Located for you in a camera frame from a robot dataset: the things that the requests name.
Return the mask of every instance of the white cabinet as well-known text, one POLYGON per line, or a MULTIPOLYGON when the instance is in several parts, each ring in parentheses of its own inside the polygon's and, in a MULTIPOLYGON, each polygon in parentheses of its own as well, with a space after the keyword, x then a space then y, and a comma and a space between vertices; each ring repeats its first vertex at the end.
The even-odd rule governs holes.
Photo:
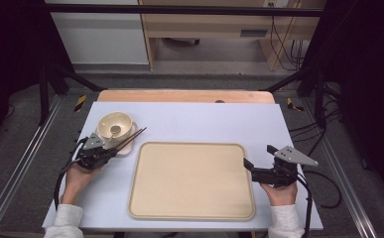
MULTIPOLYGON (((137 5, 136 0, 46 0, 63 4, 137 5)), ((139 14, 52 13, 72 63, 148 64, 139 14)))

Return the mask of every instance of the black cable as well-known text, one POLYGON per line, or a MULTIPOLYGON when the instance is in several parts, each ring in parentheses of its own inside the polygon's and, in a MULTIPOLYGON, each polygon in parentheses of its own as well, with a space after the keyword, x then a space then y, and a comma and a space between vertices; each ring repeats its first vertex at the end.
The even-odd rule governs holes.
POLYGON ((296 44, 296 40, 293 40, 293 43, 291 44, 291 60, 296 64, 297 70, 301 69, 301 60, 305 59, 305 57, 301 57, 303 52, 303 43, 304 41, 299 41, 296 57, 294 57, 294 45, 296 44))
MULTIPOLYGON (((328 120, 328 121, 326 121, 326 123, 329 123, 329 122, 331 122, 331 121, 333 121, 333 120, 336 120, 337 118, 339 118, 339 116, 337 116, 337 117, 334 117, 334 118, 331 118, 330 120, 328 120)), ((301 136, 301 135, 303 135, 303 134, 306 134, 306 133, 309 133, 309 132, 311 132, 311 131, 313 131, 313 129, 315 129, 316 128, 316 126, 315 125, 312 125, 313 127, 312 128, 310 128, 309 130, 306 130, 306 131, 304 131, 304 132, 301 132, 301 133, 299 133, 299 134, 296 134, 296 135, 294 135, 294 136, 292 136, 291 138, 296 138, 296 137, 298 137, 298 136, 301 136)))
POLYGON ((330 103, 337 103, 337 100, 335 100, 335 99, 331 99, 331 101, 327 102, 327 103, 324 105, 324 108, 326 108, 330 103))
POLYGON ((337 190, 337 194, 338 194, 338 199, 337 199, 337 203, 334 204, 334 205, 322 205, 322 204, 319 204, 318 205, 322 208, 328 208, 328 209, 333 209, 333 208, 337 208, 340 206, 340 204, 342 203, 342 192, 340 191, 340 188, 339 186, 336 184, 335 181, 333 181, 331 178, 319 173, 319 172, 314 172, 314 171, 304 171, 304 174, 313 174, 313 175, 317 175, 317 176, 320 176, 328 181, 331 182, 331 184, 334 185, 334 187, 336 188, 337 190))
MULTIPOLYGON (((331 111, 329 114, 327 114, 324 118, 327 118, 329 116, 331 116, 333 113, 336 113, 339 109, 335 109, 333 111, 331 111)), ((306 125, 306 126, 303 126, 303 127, 299 127, 299 128, 294 128, 294 129, 290 129, 288 130, 289 132, 295 132, 295 131, 301 131, 301 130, 304 130, 306 128, 309 128, 311 126, 314 126, 314 125, 317 125, 318 122, 314 122, 312 124, 309 124, 309 125, 306 125)))
POLYGON ((12 105, 12 104, 10 104, 9 103, 9 107, 10 107, 10 112, 9 112, 9 110, 8 110, 8 114, 6 115, 6 117, 4 118, 4 119, 8 119, 9 117, 11 117, 12 115, 13 115, 13 113, 15 112, 15 106, 14 105, 12 105))
POLYGON ((309 141, 309 140, 311 140, 312 138, 315 138, 315 137, 317 137, 317 136, 319 136, 319 135, 320 135, 320 133, 317 133, 317 134, 315 134, 315 135, 313 135, 313 136, 311 136, 311 137, 308 137, 308 138, 306 138, 306 139, 301 139, 301 140, 298 140, 298 141, 294 141, 293 143, 299 143, 299 142, 309 141))
POLYGON ((298 175, 301 177, 301 179, 304 180, 304 182, 305 182, 306 184, 309 184, 309 183, 307 182, 307 179, 306 179, 302 174, 298 173, 298 175))
POLYGON ((312 154, 312 152, 315 150, 315 148, 316 148, 316 147, 318 146, 318 144, 320 143, 321 139, 324 137, 324 135, 325 135, 325 129, 326 129, 326 126, 324 125, 324 129, 322 130, 319 139, 316 141, 316 143, 313 145, 312 149, 311 149, 311 150, 309 151, 309 153, 307 154, 308 157, 312 154))
POLYGON ((286 68, 284 67, 284 65, 282 64, 282 61, 281 61, 281 58, 279 57, 278 53, 275 51, 275 47, 273 46, 273 42, 272 42, 272 38, 273 38, 273 29, 274 29, 274 25, 275 25, 275 22, 274 22, 274 17, 272 17, 272 26, 271 26, 271 32, 270 32, 270 44, 271 44, 271 47, 272 47, 272 51, 275 53, 276 55, 276 59, 278 60, 279 64, 281 65, 281 67, 285 70, 294 70, 294 69, 290 69, 290 68, 286 68))
POLYGON ((64 175, 65 175, 65 172, 67 171, 67 169, 73 165, 74 163, 76 163, 77 161, 73 161, 72 160, 72 157, 73 157, 73 154, 74 152, 76 151, 76 149, 79 147, 80 144, 83 144, 84 142, 86 141, 86 138, 82 139, 82 140, 79 140, 76 144, 76 146, 74 147, 73 151, 70 152, 70 156, 68 157, 67 161, 65 162, 65 165, 64 167, 62 168, 62 170, 60 171, 59 173, 59 176, 58 176, 58 180, 56 181, 56 186, 55 186, 55 191, 54 191, 54 194, 53 194, 53 198, 55 200, 55 206, 56 206, 56 210, 58 210, 58 207, 59 207, 59 203, 60 203, 60 198, 59 198, 59 192, 60 192, 60 188, 62 186, 62 180, 64 178, 64 175))
POLYGON ((302 236, 302 238, 307 238, 309 237, 309 233, 310 233, 310 223, 312 221, 312 207, 313 207, 313 195, 312 195, 312 191, 310 190, 309 188, 309 185, 304 181, 302 180, 301 178, 299 178, 298 176, 294 175, 294 173, 292 173, 290 170, 286 169, 286 168, 283 168, 283 167, 277 167, 279 170, 281 170, 282 172, 286 173, 287 175, 293 177, 294 179, 296 179, 297 181, 300 182, 300 184, 303 185, 303 187, 306 188, 307 190, 307 214, 306 214, 306 226, 305 226, 305 233, 304 235, 302 236))
MULTIPOLYGON (((287 29, 287 32, 285 33, 285 36, 287 36, 287 35, 288 35, 288 32, 290 31, 291 23, 293 22, 293 19, 294 19, 294 17, 291 18, 291 22, 290 22, 290 24, 288 25, 288 29, 287 29)), ((293 66, 295 66, 295 65, 293 64, 292 60, 290 59, 290 57, 288 56, 288 53, 287 53, 287 51, 286 51, 286 49, 285 49, 285 45, 284 45, 284 42, 285 42, 285 41, 283 42, 283 41, 281 40, 281 37, 279 36, 278 30, 276 29, 276 26, 275 26, 275 17, 274 17, 274 16, 272 16, 272 27, 273 27, 273 30, 275 30, 275 34, 276 34, 276 36, 278 37, 279 42, 281 43, 281 50, 284 50, 285 56, 287 57, 288 61, 289 61, 293 66)))

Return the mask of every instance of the metal rail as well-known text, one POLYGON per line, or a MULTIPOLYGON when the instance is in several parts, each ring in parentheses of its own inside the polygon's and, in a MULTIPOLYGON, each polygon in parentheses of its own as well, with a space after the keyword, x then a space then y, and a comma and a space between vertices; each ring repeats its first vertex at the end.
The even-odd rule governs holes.
POLYGON ((50 107, 50 116, 47 118, 44 124, 37 129, 15 171, 13 171, 12 175, 8 179, 8 182, 3 188, 2 193, 0 194, 0 220, 5 214, 10 202, 12 201, 12 198, 18 190, 25 174, 27 173, 31 161, 34 159, 34 156, 37 154, 38 149, 43 143, 43 140, 46 137, 46 134, 57 115, 61 101, 62 96, 56 95, 53 99, 52 106, 50 107))
POLYGON ((124 13, 124 14, 185 14, 235 15, 275 17, 325 17, 336 13, 323 9, 225 7, 225 6, 172 6, 172 5, 98 5, 98 4, 24 4, 31 10, 61 13, 124 13))
MULTIPOLYGON (((312 119, 315 121, 314 113, 313 113, 313 104, 309 102, 308 99, 303 98, 304 107, 307 108, 307 112, 312 119)), ((339 185, 340 190, 342 191, 343 198, 346 202, 346 205, 349 209, 350 214, 352 215, 352 219, 355 222, 356 227, 358 228, 359 234, 362 238, 376 238, 377 234, 374 230, 373 225, 371 224, 370 219, 368 218, 367 213, 364 210, 364 207, 361 204, 361 201, 358 198, 355 190, 345 172, 343 171, 342 166, 340 165, 339 160, 337 159, 336 154, 334 153, 333 147, 331 146, 329 140, 327 139, 327 135, 321 140, 321 145, 325 155, 328 157, 328 165, 330 166, 330 170, 336 179, 336 183, 339 185)))

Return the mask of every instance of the white table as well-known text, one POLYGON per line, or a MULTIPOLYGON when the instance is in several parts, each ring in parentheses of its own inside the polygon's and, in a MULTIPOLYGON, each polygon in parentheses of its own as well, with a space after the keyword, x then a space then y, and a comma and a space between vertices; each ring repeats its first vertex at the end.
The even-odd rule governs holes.
MULTIPOLYGON (((256 167, 272 168, 266 146, 292 145, 281 109, 276 104, 95 102, 80 138, 89 136, 101 117, 113 111, 131 115, 139 128, 148 127, 135 141, 132 152, 112 159, 79 198, 84 215, 80 227, 102 231, 253 231, 271 225, 269 201, 253 182, 256 212, 247 221, 140 220, 128 213, 129 195, 140 146, 149 141, 215 142, 242 145, 256 167)), ((299 185, 297 207, 301 225, 306 220, 307 192, 299 185)), ((44 226, 52 224, 51 206, 44 226)), ((312 229, 322 229, 315 207, 312 229)))

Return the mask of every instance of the ceramic bowl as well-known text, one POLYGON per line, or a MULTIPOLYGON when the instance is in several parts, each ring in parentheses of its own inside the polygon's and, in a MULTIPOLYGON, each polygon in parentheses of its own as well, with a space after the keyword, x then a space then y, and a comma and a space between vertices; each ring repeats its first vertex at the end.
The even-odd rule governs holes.
POLYGON ((113 112, 99 120, 96 132, 104 141, 117 145, 130 136, 132 125, 133 120, 129 115, 124 112, 113 112), (114 126, 120 127, 120 131, 113 135, 111 128, 114 126))

